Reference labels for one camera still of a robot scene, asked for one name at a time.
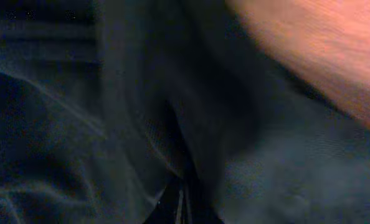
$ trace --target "bare skin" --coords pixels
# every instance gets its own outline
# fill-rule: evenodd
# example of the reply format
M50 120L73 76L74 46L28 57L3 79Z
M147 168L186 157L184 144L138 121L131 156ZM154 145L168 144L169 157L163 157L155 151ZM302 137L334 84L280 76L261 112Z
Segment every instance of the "bare skin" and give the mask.
M227 0L257 45L370 129L370 0Z

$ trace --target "skin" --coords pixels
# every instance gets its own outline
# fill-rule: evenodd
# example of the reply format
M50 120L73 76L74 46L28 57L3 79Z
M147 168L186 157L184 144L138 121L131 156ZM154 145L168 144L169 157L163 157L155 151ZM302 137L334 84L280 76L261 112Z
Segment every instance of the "skin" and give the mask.
M370 129L370 0L228 0L258 47Z

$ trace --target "clothing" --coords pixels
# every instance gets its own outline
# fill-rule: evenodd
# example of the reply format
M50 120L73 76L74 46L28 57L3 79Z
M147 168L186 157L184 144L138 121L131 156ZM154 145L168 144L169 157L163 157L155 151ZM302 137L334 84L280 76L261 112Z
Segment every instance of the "clothing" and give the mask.
M224 1L94 7L0 16L0 222L143 223L194 167L224 223L370 223L370 132Z

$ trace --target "dark fabric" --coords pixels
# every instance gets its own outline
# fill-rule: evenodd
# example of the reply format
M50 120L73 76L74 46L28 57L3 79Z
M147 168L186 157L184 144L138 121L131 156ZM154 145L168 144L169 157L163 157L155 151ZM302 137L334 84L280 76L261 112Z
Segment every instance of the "dark fabric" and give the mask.
M370 223L370 132L224 1L2 9L0 223L143 223L173 176L224 223Z

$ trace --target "black fabric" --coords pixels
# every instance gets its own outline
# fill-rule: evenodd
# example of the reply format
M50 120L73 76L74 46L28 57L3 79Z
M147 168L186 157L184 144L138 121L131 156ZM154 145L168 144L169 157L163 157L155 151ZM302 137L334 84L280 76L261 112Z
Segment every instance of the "black fabric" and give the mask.
M370 223L370 132L224 1L4 2L0 223Z

